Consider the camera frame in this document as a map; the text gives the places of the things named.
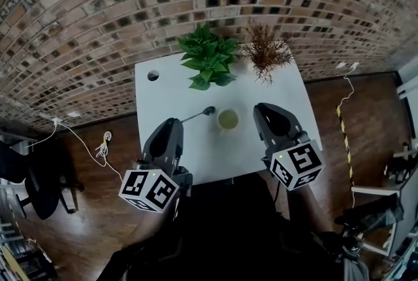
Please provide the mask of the white door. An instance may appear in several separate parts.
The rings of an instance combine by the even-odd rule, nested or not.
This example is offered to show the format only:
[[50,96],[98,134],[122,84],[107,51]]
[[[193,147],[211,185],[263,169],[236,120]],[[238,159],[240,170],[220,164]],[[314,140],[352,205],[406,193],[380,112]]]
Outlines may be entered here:
[[409,106],[413,138],[418,140],[418,54],[398,70],[401,85],[397,87],[399,99]]

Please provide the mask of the person's right forearm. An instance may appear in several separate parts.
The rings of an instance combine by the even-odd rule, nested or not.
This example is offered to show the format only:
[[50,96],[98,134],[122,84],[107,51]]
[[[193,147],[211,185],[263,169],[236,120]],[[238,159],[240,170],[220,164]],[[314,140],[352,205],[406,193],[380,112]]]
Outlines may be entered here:
[[287,192],[287,202],[291,221],[304,224],[316,234],[332,232],[332,223],[320,207],[308,185]]

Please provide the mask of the white desk frame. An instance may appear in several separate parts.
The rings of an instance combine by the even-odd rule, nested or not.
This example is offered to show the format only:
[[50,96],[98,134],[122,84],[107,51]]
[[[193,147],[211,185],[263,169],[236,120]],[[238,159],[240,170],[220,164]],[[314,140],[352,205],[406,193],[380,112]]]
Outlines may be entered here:
[[411,150],[393,154],[393,160],[405,161],[409,159],[416,161],[416,163],[409,171],[409,174],[406,175],[403,183],[393,184],[391,181],[386,181],[388,185],[385,187],[354,186],[351,189],[353,193],[379,197],[395,193],[400,198],[404,209],[404,218],[393,224],[386,245],[379,247],[371,242],[364,241],[365,249],[387,257],[399,249],[416,222],[418,222],[418,139],[413,140]]

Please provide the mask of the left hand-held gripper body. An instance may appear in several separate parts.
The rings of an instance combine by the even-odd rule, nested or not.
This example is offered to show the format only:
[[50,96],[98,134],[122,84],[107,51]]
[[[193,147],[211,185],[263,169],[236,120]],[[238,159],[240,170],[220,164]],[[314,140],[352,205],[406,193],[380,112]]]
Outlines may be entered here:
[[189,197],[193,175],[179,165],[183,149],[183,122],[165,120],[145,142],[142,159],[125,172],[119,197],[139,210],[155,213],[163,213],[171,202]]

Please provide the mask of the white cup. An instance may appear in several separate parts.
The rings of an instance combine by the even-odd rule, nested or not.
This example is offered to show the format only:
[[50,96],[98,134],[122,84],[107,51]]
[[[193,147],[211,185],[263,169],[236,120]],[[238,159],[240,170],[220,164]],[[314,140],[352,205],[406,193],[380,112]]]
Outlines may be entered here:
[[219,134],[233,132],[237,129],[240,123],[240,117],[237,111],[233,108],[228,108],[219,111],[216,118]]

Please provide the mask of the brown dried potted plant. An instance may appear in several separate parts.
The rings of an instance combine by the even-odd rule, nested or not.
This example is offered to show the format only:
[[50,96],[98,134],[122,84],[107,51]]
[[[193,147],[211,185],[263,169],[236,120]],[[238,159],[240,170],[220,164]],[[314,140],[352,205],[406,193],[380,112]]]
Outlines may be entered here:
[[249,42],[242,45],[242,57],[251,64],[262,83],[273,83],[273,72],[294,62],[291,36],[278,35],[268,24],[250,23],[246,27]]

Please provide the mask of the yellow black striped floor tape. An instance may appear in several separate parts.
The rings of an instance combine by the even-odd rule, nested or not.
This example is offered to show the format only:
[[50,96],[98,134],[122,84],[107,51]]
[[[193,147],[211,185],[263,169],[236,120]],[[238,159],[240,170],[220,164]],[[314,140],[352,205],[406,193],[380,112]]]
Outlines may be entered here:
[[353,166],[352,166],[352,163],[351,163],[351,150],[350,150],[350,147],[349,147],[349,140],[348,140],[347,133],[346,133],[346,127],[345,127],[345,124],[344,124],[344,119],[342,118],[342,111],[341,111],[340,105],[336,106],[336,113],[337,113],[337,117],[340,121],[340,128],[341,128],[341,132],[342,132],[342,135],[343,135],[343,138],[344,138],[344,146],[345,146],[346,154],[347,154],[347,164],[348,164],[348,167],[349,167],[349,181],[350,181],[351,186],[354,186]]

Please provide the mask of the person's black clothing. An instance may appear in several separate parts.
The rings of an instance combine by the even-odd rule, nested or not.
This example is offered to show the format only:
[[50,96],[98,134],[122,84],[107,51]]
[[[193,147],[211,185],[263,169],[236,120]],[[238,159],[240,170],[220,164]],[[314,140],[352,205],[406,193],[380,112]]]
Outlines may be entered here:
[[283,217],[257,173],[197,186],[173,232],[151,237],[163,215],[140,224],[97,281],[343,281],[330,254],[336,233],[316,234]]

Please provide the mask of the green potted plant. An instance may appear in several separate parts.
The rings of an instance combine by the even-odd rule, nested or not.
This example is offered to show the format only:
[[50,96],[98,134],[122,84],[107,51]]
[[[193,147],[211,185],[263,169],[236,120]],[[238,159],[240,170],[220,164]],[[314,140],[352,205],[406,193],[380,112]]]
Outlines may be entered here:
[[191,89],[206,91],[212,84],[225,87],[236,80],[230,65],[237,62],[241,45],[238,39],[216,35],[206,23],[176,40],[185,52],[181,59],[182,66],[196,72],[189,78]]

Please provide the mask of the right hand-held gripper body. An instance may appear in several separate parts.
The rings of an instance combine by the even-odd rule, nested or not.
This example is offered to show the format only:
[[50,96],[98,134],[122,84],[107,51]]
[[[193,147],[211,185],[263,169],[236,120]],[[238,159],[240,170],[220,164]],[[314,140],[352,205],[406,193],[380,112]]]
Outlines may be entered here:
[[253,119],[266,146],[262,161],[269,172],[289,191],[312,183],[324,168],[324,158],[296,116],[277,105],[258,103]]

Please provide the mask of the white table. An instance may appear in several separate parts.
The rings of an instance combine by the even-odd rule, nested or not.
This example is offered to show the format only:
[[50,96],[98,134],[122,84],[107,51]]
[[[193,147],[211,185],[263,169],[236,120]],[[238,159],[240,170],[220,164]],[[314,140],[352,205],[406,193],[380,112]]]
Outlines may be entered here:
[[[228,86],[212,84],[206,91],[191,89],[195,71],[182,66],[182,54],[143,61],[135,65],[138,132],[144,144],[168,118],[186,119],[214,106],[211,116],[198,116],[184,123],[184,151],[180,165],[193,175],[194,184],[224,180],[265,168],[265,144],[257,134],[253,108],[271,103],[293,113],[309,138],[321,137],[314,112],[296,63],[273,72],[273,83],[257,79],[248,61],[232,64],[236,80]],[[233,132],[219,134],[219,111],[233,108],[240,123]]]

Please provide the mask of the white shelf unit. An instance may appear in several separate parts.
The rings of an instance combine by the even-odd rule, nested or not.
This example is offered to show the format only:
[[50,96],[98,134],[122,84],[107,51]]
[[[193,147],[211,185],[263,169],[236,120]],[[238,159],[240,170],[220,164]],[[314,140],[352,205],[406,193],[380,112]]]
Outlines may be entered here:
[[[33,151],[32,144],[36,140],[0,130],[0,142],[14,152],[27,156]],[[17,202],[17,194],[20,199],[27,197],[25,180],[15,183],[0,178],[0,254],[2,248],[7,248],[15,257],[31,251],[31,245],[22,235],[18,224],[18,216],[22,217],[23,212]]]

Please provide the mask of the black office chair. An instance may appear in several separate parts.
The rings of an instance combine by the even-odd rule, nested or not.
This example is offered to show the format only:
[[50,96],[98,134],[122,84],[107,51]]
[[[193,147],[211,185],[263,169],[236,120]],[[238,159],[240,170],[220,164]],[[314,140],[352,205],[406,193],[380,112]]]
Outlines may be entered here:
[[67,206],[62,189],[84,190],[83,183],[76,178],[71,155],[58,140],[37,144],[28,155],[21,155],[0,141],[0,178],[24,183],[28,197],[16,200],[22,210],[32,204],[42,220],[55,212],[59,202],[66,213],[75,213],[75,209]]

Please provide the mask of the person's left forearm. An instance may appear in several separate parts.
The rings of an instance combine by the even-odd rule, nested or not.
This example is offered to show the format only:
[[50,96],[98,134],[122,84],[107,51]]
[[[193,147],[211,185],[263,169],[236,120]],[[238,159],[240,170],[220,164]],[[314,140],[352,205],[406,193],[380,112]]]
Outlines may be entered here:
[[180,204],[180,198],[175,198],[169,208],[163,214],[162,220],[159,222],[157,229],[154,231],[151,240],[153,242],[159,242],[169,237],[173,232],[176,218],[178,217],[178,208]]

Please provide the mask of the metal spoon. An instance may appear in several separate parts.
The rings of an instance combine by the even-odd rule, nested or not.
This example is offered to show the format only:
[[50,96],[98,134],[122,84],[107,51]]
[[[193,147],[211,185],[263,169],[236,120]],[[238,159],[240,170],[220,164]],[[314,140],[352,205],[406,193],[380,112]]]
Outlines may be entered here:
[[186,123],[186,122],[188,122],[188,121],[190,121],[190,120],[192,120],[192,119],[194,119],[194,118],[196,118],[198,116],[202,116],[202,115],[204,115],[204,116],[211,116],[215,112],[216,112],[216,108],[214,106],[209,106],[209,107],[206,107],[202,112],[200,112],[198,114],[195,114],[195,115],[192,115],[192,116],[190,116],[190,117],[182,120],[181,123],[182,124],[183,123]]

